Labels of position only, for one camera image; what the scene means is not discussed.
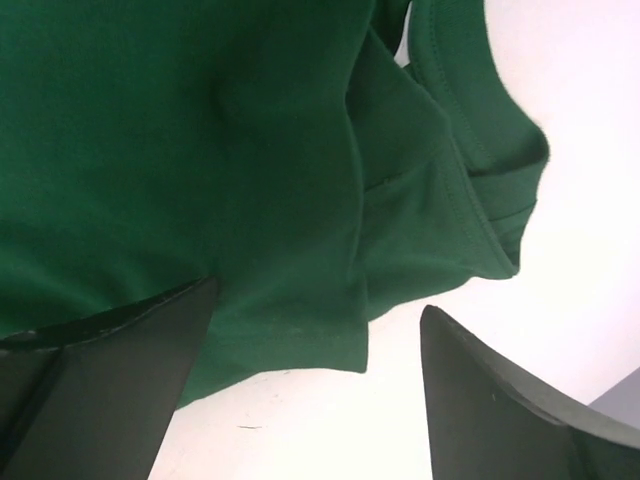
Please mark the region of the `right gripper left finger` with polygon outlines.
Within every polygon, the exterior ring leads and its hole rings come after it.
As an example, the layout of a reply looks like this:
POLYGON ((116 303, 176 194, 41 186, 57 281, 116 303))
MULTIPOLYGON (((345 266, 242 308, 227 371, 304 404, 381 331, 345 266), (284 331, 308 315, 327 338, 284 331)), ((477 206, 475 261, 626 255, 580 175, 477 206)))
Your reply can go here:
POLYGON ((205 278, 2 339, 2 478, 148 478, 216 296, 205 278))

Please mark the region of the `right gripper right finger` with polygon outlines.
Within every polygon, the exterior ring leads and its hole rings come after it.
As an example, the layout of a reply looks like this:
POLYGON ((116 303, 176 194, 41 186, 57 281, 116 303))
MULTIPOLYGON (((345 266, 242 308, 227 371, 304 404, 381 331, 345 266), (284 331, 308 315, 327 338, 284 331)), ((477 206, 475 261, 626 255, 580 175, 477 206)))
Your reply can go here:
POLYGON ((637 480, 638 429, 558 391, 442 309, 420 321, 437 480, 637 480))

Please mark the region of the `green t shirt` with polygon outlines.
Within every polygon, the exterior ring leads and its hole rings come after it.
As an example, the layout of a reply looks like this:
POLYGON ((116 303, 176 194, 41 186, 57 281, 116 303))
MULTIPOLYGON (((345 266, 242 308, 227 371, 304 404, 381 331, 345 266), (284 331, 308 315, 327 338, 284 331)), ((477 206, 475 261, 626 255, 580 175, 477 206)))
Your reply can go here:
POLYGON ((518 272, 548 158, 480 1, 5 1, 1 331, 210 276, 182 405, 361 373, 371 320, 518 272))

